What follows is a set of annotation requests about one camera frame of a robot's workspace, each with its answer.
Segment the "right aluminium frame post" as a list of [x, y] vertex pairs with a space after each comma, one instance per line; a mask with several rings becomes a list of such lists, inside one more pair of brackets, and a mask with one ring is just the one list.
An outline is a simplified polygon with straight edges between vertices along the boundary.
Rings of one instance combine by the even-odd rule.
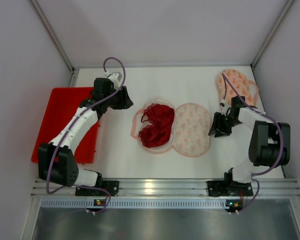
[[297, 2], [296, 0], [286, 0], [284, 2], [282, 10], [279, 12], [279, 15], [275, 19], [275, 22], [271, 26], [268, 34], [266, 35], [255, 57], [253, 58], [252, 63], [250, 64], [252, 70], [254, 70], [258, 65], [259, 61], [263, 57], [264, 53], [266, 52], [267, 48], [271, 44], [272, 40], [276, 36], [277, 32], [281, 28], [282, 24], [284, 23], [285, 19], [289, 15], [290, 11], [292, 10], [296, 2]]

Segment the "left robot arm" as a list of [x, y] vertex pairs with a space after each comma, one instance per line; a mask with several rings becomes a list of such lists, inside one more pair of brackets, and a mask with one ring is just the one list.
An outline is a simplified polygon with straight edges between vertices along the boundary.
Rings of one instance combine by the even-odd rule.
[[63, 187], [96, 187], [100, 173], [78, 166], [75, 151], [87, 132], [108, 109], [127, 110], [133, 106], [119, 73], [94, 80], [90, 97], [84, 99], [69, 123], [48, 143], [38, 147], [38, 175], [47, 183]]

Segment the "red plastic bin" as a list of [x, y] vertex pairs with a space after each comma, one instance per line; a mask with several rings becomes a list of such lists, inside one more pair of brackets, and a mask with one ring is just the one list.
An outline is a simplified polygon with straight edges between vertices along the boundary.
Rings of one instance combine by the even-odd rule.
[[[33, 149], [31, 161], [38, 162], [38, 148], [57, 136], [74, 116], [80, 103], [91, 96], [92, 87], [58, 87], [51, 91], [50, 98]], [[94, 124], [78, 145], [74, 157], [78, 164], [92, 164], [100, 124]]]

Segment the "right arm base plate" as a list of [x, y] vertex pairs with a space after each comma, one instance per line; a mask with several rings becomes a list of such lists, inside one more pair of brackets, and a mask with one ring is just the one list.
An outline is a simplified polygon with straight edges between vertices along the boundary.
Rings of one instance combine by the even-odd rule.
[[226, 180], [208, 181], [207, 190], [210, 197], [252, 197], [254, 195], [251, 183]]

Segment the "dark red bra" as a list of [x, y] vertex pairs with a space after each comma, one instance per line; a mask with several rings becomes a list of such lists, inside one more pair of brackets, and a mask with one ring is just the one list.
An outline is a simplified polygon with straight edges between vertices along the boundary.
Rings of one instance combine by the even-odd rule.
[[138, 137], [146, 148], [156, 148], [165, 145], [171, 137], [172, 126], [175, 120], [175, 110], [165, 104], [152, 103], [141, 117], [142, 128]]

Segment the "aluminium frame post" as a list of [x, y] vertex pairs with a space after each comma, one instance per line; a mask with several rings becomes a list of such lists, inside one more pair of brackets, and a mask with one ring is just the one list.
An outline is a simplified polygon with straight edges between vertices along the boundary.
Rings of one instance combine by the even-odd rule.
[[297, 2], [296, 0], [286, 0], [284, 2], [282, 10], [279, 12], [279, 15], [275, 19], [275, 22], [271, 26], [268, 34], [266, 35], [255, 57], [253, 58], [252, 63], [250, 64], [252, 70], [254, 70], [258, 65], [259, 61], [263, 57], [264, 53], [266, 52], [267, 48], [271, 44], [272, 40], [276, 36], [277, 32], [281, 28], [282, 24], [284, 23], [285, 19], [289, 15], [290, 11], [292, 10], [296, 2]]
[[75, 68], [73, 67], [73, 64], [71, 63], [69, 57], [67, 56], [66, 51], [64, 50], [59, 38], [57, 37], [57, 34], [55, 33], [52, 25], [50, 24], [48, 18], [46, 17], [46, 14], [44, 13], [39, 2], [37, 0], [28, 0], [28, 3], [33, 8], [39, 21], [42, 23], [43, 28], [45, 29], [47, 35], [51, 39], [53, 45], [55, 46], [57, 52], [59, 53], [60, 57], [62, 58], [64, 64], [66, 65], [68, 70], [71, 73], [73, 73], [75, 71]]

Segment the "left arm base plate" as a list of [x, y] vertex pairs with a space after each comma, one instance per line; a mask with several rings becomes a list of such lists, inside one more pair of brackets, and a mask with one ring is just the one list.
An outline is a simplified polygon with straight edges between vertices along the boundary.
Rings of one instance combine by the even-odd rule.
[[111, 197], [114, 197], [119, 192], [119, 181], [117, 180], [104, 180], [100, 178], [96, 181], [95, 186], [77, 186], [75, 189], [75, 196], [77, 197], [96, 197], [107, 196], [107, 191]]

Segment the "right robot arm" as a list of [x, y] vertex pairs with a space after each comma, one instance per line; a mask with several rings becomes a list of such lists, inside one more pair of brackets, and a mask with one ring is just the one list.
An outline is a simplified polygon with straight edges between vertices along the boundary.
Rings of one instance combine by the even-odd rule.
[[215, 138], [232, 134], [232, 129], [240, 124], [251, 131], [248, 158], [224, 173], [222, 180], [208, 181], [210, 197], [252, 196], [252, 178], [258, 176], [254, 167], [266, 167], [266, 172], [285, 166], [290, 161], [291, 127], [287, 123], [270, 119], [266, 113], [245, 102], [243, 96], [233, 97], [230, 104], [220, 103], [221, 111], [213, 117], [209, 136]]

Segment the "left aluminium frame post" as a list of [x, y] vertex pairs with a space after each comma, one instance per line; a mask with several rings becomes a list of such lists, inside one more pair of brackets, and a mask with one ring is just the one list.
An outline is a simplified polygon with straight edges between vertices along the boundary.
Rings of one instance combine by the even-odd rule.
[[57, 37], [57, 34], [55, 33], [52, 25], [50, 24], [48, 18], [46, 17], [46, 14], [44, 13], [39, 2], [37, 0], [28, 0], [28, 3], [33, 8], [39, 21], [42, 23], [43, 28], [45, 29], [47, 35], [51, 39], [53, 45], [55, 46], [57, 52], [59, 53], [60, 57], [62, 58], [64, 64], [66, 65], [68, 70], [71, 73], [73, 73], [75, 71], [75, 68], [73, 67], [73, 64], [71, 63], [69, 57], [67, 56], [66, 51], [64, 50], [59, 38]]

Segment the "aluminium front rail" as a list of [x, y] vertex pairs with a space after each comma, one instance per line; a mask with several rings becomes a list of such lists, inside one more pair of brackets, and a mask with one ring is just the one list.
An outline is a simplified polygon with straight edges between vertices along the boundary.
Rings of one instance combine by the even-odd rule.
[[[209, 179], [119, 178], [116, 197], [208, 197]], [[300, 198], [300, 187], [293, 178], [261, 178], [261, 199]]]

